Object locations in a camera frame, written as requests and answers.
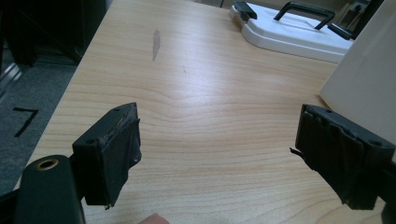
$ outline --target wooden table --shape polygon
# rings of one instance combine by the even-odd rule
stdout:
[[[88,223],[380,222],[382,201],[350,210],[289,151],[336,64],[258,49],[240,29],[226,9],[115,0],[31,161],[71,155],[109,109],[137,102],[143,159],[115,207],[84,206]]]

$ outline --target black handle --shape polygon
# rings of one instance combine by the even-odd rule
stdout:
[[[282,9],[280,9],[279,13],[277,13],[277,15],[274,17],[274,20],[279,21],[280,18],[282,18],[283,15],[285,15],[285,13],[290,9],[324,17],[324,20],[321,21],[320,24],[318,24],[315,27],[315,29],[317,30],[320,30],[324,25],[326,25],[326,23],[331,21],[332,18],[334,18],[335,16],[335,13],[333,11],[324,8],[313,7],[302,3],[288,2],[285,6],[282,7]]]

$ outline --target scratch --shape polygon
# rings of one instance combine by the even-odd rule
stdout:
[[[160,32],[156,29],[154,32],[154,43],[152,45],[152,61],[155,61],[155,58],[157,57],[158,50],[160,50],[160,45],[161,45],[161,36]]]

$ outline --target wood grain surface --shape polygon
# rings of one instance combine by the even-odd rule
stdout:
[[[72,154],[109,109],[137,102],[142,161],[115,207],[88,223],[378,223],[352,211],[291,154],[302,104],[336,64],[258,49],[228,10],[180,0],[115,0],[31,161]]]

